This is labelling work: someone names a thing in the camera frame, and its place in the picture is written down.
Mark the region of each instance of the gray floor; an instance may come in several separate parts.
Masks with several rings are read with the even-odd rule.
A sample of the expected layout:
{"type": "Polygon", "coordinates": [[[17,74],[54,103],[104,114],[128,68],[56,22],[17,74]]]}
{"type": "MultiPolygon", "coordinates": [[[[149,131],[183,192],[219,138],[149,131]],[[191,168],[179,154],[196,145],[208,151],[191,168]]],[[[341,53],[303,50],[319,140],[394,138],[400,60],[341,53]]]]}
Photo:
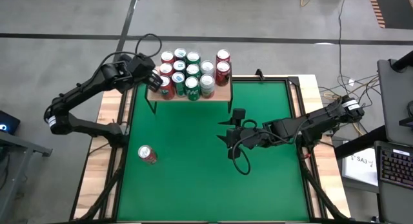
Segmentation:
{"type": "MultiPolygon", "coordinates": [[[[300,8],[299,0],[138,0],[128,35],[338,39],[341,1],[312,0],[300,8]]],[[[0,33],[120,35],[129,4],[130,0],[0,0],[0,33]]],[[[369,0],[346,0],[342,23],[343,39],[413,40],[411,30],[378,27],[369,0]]],[[[134,44],[127,41],[124,50],[132,50],[134,44]]],[[[42,121],[43,111],[58,93],[88,79],[100,60],[116,49],[117,41],[2,38],[0,46],[0,88],[6,91],[0,95],[0,109],[21,119],[19,137],[54,149],[52,157],[32,160],[22,188],[25,195],[16,202],[12,219],[65,221],[90,137],[52,135],[42,121]]],[[[320,86],[337,85],[337,45],[170,41],[164,42],[163,50],[179,46],[199,51],[203,59],[213,59],[217,50],[227,48],[235,74],[260,68],[266,74],[315,74],[320,86]]],[[[139,50],[149,54],[156,48],[157,43],[145,42],[139,50]]],[[[354,79],[370,76],[376,73],[378,59],[399,58],[410,50],[411,46],[343,45],[342,71],[354,79]]],[[[154,60],[160,63],[159,56],[154,60]]],[[[336,92],[344,94],[342,88],[336,92]]],[[[381,98],[370,95],[374,105],[362,120],[367,130],[383,124],[381,98]]],[[[73,113],[96,120],[100,99],[91,99],[73,113]]],[[[358,136],[350,125],[337,135],[358,136]]],[[[375,195],[350,188],[346,195],[353,217],[368,220],[377,214],[375,195]]]]}

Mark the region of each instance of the wooden table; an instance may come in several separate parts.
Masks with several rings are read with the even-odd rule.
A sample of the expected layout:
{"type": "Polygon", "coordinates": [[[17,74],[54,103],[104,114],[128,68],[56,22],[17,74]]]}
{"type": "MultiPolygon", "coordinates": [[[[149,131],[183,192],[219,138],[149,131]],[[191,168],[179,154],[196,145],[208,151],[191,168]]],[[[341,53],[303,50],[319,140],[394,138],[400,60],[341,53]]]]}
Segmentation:
{"type": "MultiPolygon", "coordinates": [[[[304,107],[306,112],[312,112],[314,110],[323,108],[321,98],[319,95],[317,80],[315,75],[288,75],[288,76],[298,76],[301,93],[303,97],[304,107]]],[[[127,120],[129,114],[129,104],[131,98],[131,91],[128,92],[125,113],[123,116],[123,121],[127,120]]],[[[297,97],[293,96],[294,106],[297,105],[297,97]]],[[[117,113],[119,110],[119,104],[121,102],[121,94],[116,90],[105,92],[103,94],[103,100],[101,103],[101,108],[99,111],[99,116],[97,119],[98,123],[107,124],[113,122],[113,119],[117,118],[117,113]]],[[[322,141],[331,143],[329,137],[323,137],[322,141]]],[[[96,137],[92,140],[90,151],[100,147],[107,143],[106,139],[103,137],[96,137]]],[[[76,210],[74,213],[74,218],[80,218],[94,203],[98,195],[101,193],[104,185],[106,172],[108,169],[108,162],[110,157],[111,148],[109,146],[102,148],[88,157],[86,162],[85,173],[83,176],[83,182],[81,184],[81,189],[79,191],[79,196],[77,200],[76,210]]],[[[120,151],[117,150],[116,155],[118,164],[120,151]]],[[[314,149],[314,155],[317,161],[317,169],[319,172],[319,177],[321,180],[321,186],[323,190],[327,193],[331,201],[335,206],[347,217],[350,217],[350,211],[348,209],[347,200],[343,188],[343,183],[341,181],[341,176],[339,173],[336,156],[334,154],[334,149],[331,146],[319,144],[314,149]]],[[[109,196],[108,208],[106,210],[106,216],[109,217],[112,211],[114,190],[112,190],[109,196]]],[[[317,196],[314,190],[311,188],[312,202],[314,206],[314,211],[316,217],[320,217],[318,210],[317,196]]]]}

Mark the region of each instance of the green table surface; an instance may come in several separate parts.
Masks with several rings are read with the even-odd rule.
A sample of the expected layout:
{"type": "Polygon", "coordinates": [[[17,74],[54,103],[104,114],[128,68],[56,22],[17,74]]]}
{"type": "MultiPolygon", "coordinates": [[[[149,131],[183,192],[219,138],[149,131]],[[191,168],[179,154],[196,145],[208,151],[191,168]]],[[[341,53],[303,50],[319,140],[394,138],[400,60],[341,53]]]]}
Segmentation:
{"type": "MultiPolygon", "coordinates": [[[[284,82],[236,82],[232,108],[245,108],[258,123],[290,117],[284,82]]],[[[307,221],[293,145],[245,149],[252,170],[240,174],[216,137],[229,126],[225,102],[162,102],[156,115],[136,97],[118,221],[307,221]],[[158,161],[137,155],[150,145],[158,161]]],[[[241,169],[246,169],[239,158],[241,169]]]]}

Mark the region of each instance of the soda can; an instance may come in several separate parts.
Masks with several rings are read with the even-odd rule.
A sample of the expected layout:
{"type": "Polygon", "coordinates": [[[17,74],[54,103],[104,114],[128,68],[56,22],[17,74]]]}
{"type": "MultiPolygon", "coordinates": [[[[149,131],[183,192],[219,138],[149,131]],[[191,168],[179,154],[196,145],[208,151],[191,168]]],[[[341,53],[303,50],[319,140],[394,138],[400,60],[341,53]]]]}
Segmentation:
{"type": "Polygon", "coordinates": [[[186,64],[182,60],[175,61],[174,63],[174,70],[175,72],[182,72],[185,74],[186,64]]]}
{"type": "Polygon", "coordinates": [[[148,145],[143,145],[137,150],[137,155],[145,162],[149,164],[154,164],[157,161],[157,155],[152,147],[148,145]]]}
{"type": "Polygon", "coordinates": [[[172,81],[175,84],[176,95],[179,97],[185,97],[185,76],[182,72],[175,72],[172,75],[172,81]]]}
{"type": "Polygon", "coordinates": [[[215,76],[214,64],[209,60],[205,60],[204,62],[202,62],[201,73],[203,75],[211,75],[212,77],[214,77],[215,76]]]}
{"type": "Polygon", "coordinates": [[[162,85],[161,85],[161,94],[163,99],[169,100],[174,98],[175,96],[175,91],[174,91],[174,86],[168,76],[161,76],[162,79],[162,85]]]}
{"type": "Polygon", "coordinates": [[[186,55],[186,63],[188,65],[196,64],[199,66],[199,64],[201,63],[201,56],[198,52],[189,52],[188,55],[186,55]]]}
{"type": "Polygon", "coordinates": [[[163,63],[159,67],[159,72],[161,73],[161,76],[171,77],[174,74],[174,68],[170,63],[163,63]]]}
{"type": "Polygon", "coordinates": [[[230,52],[228,50],[222,49],[218,51],[216,57],[216,65],[218,65],[218,63],[222,61],[229,63],[230,60],[230,52]]]}
{"type": "Polygon", "coordinates": [[[185,60],[186,50],[184,48],[178,48],[174,52],[175,60],[185,60]]]}
{"type": "Polygon", "coordinates": [[[174,54],[170,51],[162,52],[161,54],[162,63],[170,63],[171,65],[175,63],[174,54]]]}
{"type": "Polygon", "coordinates": [[[228,84],[231,75],[230,64],[222,61],[217,64],[217,70],[215,74],[215,83],[219,86],[225,86],[228,84]]]}
{"type": "Polygon", "coordinates": [[[197,79],[201,77],[201,71],[199,71],[199,66],[198,65],[188,65],[186,68],[186,76],[194,76],[197,79]]]}
{"type": "Polygon", "coordinates": [[[215,79],[211,75],[203,75],[199,80],[201,85],[201,95],[204,98],[211,98],[215,93],[215,79]]]}
{"type": "Polygon", "coordinates": [[[186,86],[186,94],[188,95],[188,99],[191,101],[196,101],[199,99],[199,83],[198,79],[194,76],[189,77],[185,81],[186,86]]]}

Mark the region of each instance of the wooden shelf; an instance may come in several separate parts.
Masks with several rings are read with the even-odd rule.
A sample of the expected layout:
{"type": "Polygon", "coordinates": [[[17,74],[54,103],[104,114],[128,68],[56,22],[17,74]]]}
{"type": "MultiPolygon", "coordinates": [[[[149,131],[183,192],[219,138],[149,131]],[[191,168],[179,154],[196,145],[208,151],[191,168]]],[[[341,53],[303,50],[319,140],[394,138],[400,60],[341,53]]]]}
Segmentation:
{"type": "MultiPolygon", "coordinates": [[[[229,83],[223,87],[215,85],[215,94],[213,97],[206,99],[201,96],[197,101],[231,101],[231,83],[232,80],[230,79],[229,83]]],[[[160,92],[153,92],[151,90],[148,90],[148,94],[146,96],[148,101],[190,101],[187,96],[179,97],[177,95],[170,100],[165,100],[162,98],[162,94],[160,92]]]]}

